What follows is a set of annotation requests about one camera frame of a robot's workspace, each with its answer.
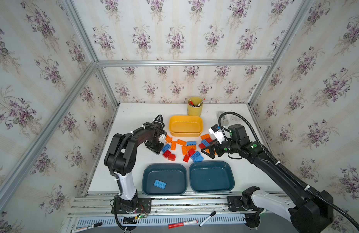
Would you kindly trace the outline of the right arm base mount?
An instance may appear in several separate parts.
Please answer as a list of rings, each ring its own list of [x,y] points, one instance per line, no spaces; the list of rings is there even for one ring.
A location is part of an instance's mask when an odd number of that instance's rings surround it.
[[[257,186],[251,186],[241,195],[238,196],[227,196],[228,201],[228,210],[230,212],[240,212],[240,211],[258,211],[261,208],[257,207],[252,201],[252,195],[254,192],[261,190]]]

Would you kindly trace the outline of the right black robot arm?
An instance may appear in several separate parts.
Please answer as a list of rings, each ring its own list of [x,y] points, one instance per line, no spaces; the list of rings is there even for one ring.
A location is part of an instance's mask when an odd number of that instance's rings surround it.
[[[202,152],[211,159],[238,154],[270,177],[292,200],[263,192],[259,187],[246,189],[240,201],[244,209],[264,209],[288,220],[300,233],[320,233],[334,221],[334,211],[346,218],[359,232],[359,223],[333,203],[325,190],[319,192],[302,181],[261,143],[248,120],[236,112],[223,112],[209,132],[215,136]]]

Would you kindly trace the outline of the long orange lego plate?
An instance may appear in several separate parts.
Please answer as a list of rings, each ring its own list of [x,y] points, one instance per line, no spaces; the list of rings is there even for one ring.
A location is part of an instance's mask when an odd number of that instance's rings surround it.
[[[166,138],[165,138],[165,140],[166,140],[166,142],[167,142],[168,144],[170,144],[170,143],[172,143],[173,138],[167,135]]]

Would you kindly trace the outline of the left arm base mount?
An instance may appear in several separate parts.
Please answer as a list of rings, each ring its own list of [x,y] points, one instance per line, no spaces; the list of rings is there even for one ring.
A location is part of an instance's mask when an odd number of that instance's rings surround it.
[[[114,215],[125,214],[149,214],[151,212],[151,198],[134,198],[126,201],[120,197],[115,197],[112,203],[111,213]]]

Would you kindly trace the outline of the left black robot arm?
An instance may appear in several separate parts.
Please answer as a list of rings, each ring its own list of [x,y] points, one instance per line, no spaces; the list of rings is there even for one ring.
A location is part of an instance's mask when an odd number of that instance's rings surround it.
[[[159,154],[164,147],[161,140],[167,136],[164,127],[163,116],[157,115],[152,122],[146,122],[136,130],[112,137],[104,165],[116,179],[122,200],[132,201],[137,196],[131,172],[136,163],[138,147],[144,143],[150,151]]]

